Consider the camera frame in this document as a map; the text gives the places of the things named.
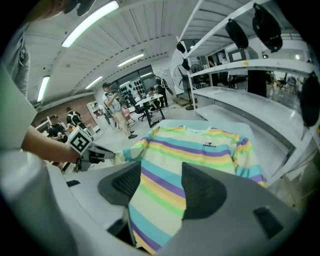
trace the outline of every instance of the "man standing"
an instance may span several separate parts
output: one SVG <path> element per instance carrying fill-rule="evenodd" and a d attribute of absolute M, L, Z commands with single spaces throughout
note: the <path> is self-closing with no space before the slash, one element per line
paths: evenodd
<path fill-rule="evenodd" d="M 105 92 L 104 94 L 102 94 L 102 101 L 104 102 L 105 108 L 109 110 L 112 116 L 118 120 L 120 128 L 124 131 L 128 139 L 137 137 L 138 135 L 131 134 L 134 131 L 130 131 L 128 127 L 127 121 L 121 109 L 121 105 L 117 100 L 119 98 L 118 93 L 111 93 L 111 83 L 105 82 L 102 85 L 102 88 Z"/>
<path fill-rule="evenodd" d="M 154 75 L 154 83 L 155 83 L 155 89 L 158 94 L 163 95 L 163 97 L 159 98 L 161 102 L 161 108 L 164 108 L 165 106 L 168 107 L 168 101 L 167 101 L 167 95 L 166 95 L 166 89 L 162 87 L 162 79 L 159 76 Z"/>
<path fill-rule="evenodd" d="M 66 143 L 68 141 L 68 137 L 65 132 L 69 131 L 71 128 L 64 128 L 62 124 L 58 123 L 58 116 L 53 114 L 49 117 L 51 126 L 48 130 L 48 137 L 55 141 L 60 141 L 62 143 Z"/>
<path fill-rule="evenodd" d="M 86 129 L 85 124 L 81 120 L 81 114 L 77 111 L 72 111 L 71 107 L 67 107 L 66 111 L 68 112 L 68 115 L 66 117 L 66 123 L 72 124 L 75 127 L 79 126 L 81 129 Z"/>

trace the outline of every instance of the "brick wall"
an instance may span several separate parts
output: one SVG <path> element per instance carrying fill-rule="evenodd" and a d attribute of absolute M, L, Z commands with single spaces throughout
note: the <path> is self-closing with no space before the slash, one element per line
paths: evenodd
<path fill-rule="evenodd" d="M 96 99 L 93 95 L 76 98 L 73 100 L 70 100 L 68 102 L 62 103 L 58 106 L 54 106 L 52 108 L 46 109 L 44 111 L 39 112 L 33 122 L 32 126 L 37 127 L 40 125 L 40 122 L 42 120 L 46 120 L 47 117 L 50 117 L 51 115 L 57 115 L 59 117 L 58 122 L 62 123 L 64 122 L 65 125 L 67 125 L 67 111 L 66 108 L 70 107 L 73 111 L 77 111 L 81 114 L 82 121 L 85 125 L 91 124 L 92 127 L 95 127 L 97 124 L 95 120 L 92 118 L 92 115 L 90 114 L 87 104 L 90 102 L 94 102 Z"/>

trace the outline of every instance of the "person's arm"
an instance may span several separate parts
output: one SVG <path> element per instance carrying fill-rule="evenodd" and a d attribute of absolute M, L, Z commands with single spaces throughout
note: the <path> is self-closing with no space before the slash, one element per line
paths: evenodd
<path fill-rule="evenodd" d="M 57 137 L 49 137 L 51 140 L 54 140 L 54 141 L 58 141 L 59 140 L 59 136 L 57 136 Z"/>
<path fill-rule="evenodd" d="M 61 127 L 63 128 L 63 131 L 64 131 L 64 132 L 68 132 L 68 131 L 71 129 L 70 126 L 67 126 L 66 128 L 64 128 L 64 126 L 63 126 L 62 124 L 60 124 L 60 125 L 61 125 Z"/>
<path fill-rule="evenodd" d="M 68 144 L 50 139 L 30 126 L 21 145 L 22 150 L 31 152 L 43 160 L 73 163 L 80 155 Z"/>
<path fill-rule="evenodd" d="M 110 100 L 108 100 L 108 99 L 104 100 L 104 103 L 105 103 L 108 107 L 110 107 L 111 104 L 114 102 L 114 100 L 115 100 L 116 97 L 118 97 L 118 93 L 114 94 Z"/>

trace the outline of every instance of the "logo print on shirt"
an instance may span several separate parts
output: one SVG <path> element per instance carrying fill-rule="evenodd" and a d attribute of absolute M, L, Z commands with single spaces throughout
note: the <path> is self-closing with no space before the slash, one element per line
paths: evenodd
<path fill-rule="evenodd" d="M 205 142 L 203 145 L 204 145 L 205 147 L 212 147 L 212 148 L 215 148 L 215 147 L 216 147 L 216 145 L 213 145 L 212 142 Z"/>

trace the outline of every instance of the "shirt sleeve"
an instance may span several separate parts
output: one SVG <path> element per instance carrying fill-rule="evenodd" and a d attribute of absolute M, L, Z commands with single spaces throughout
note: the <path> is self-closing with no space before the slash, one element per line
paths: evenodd
<path fill-rule="evenodd" d="M 262 168 L 256 157 L 251 142 L 240 137 L 232 156 L 235 175 L 252 180 L 265 187 Z"/>
<path fill-rule="evenodd" d="M 119 165 L 123 162 L 136 161 L 142 151 L 147 147 L 150 141 L 158 134 L 159 127 L 153 128 L 142 139 L 140 139 L 133 147 L 125 148 L 122 151 L 115 152 L 115 157 L 110 159 L 113 165 Z"/>
<path fill-rule="evenodd" d="M 102 101 L 103 101 L 102 103 L 104 103 L 105 100 L 109 101 L 108 97 L 105 94 L 103 94 L 102 95 Z"/>

